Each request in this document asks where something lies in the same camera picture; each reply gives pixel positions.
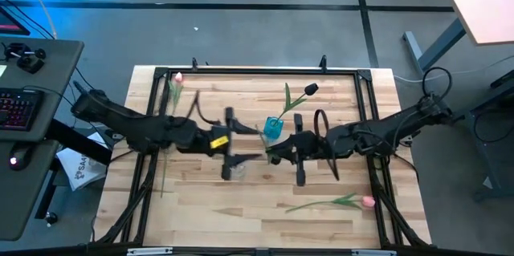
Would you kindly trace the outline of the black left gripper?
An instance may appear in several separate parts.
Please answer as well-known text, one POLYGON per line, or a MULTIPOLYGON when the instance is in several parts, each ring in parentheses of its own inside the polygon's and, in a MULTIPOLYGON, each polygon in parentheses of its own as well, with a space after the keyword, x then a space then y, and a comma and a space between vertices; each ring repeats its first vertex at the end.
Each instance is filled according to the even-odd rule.
POLYGON ((225 124, 212 125, 209 131, 205 131, 202 135, 202 143, 205 145, 205 154, 213 156, 214 154, 223 155, 221 178, 225 181, 231 179, 231 166, 237 166, 245 161, 253 160, 261 156, 260 153, 250 154, 234 154, 231 155, 231 128, 236 134, 241 135, 259 135, 260 131, 247 127, 235 120, 234 109, 232 107, 225 108, 225 124))

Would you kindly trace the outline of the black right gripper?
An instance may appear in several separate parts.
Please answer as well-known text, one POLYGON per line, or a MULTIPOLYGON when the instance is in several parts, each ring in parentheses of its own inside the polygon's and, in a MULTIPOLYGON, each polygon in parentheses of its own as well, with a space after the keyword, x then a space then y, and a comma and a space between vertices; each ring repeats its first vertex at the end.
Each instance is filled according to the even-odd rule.
POLYGON ((322 117, 326 132, 328 132, 328 117, 325 112, 314 114, 314 131, 303 130, 303 118, 301 114, 294 115, 295 133, 286 140, 275 145, 275 149, 267 149, 267 160, 269 164, 279 165, 282 160, 289 161, 296 165, 296 184, 305 186, 306 174, 304 162, 306 160, 325 159, 336 176, 336 158, 331 144, 326 137, 320 135, 319 116, 322 117))

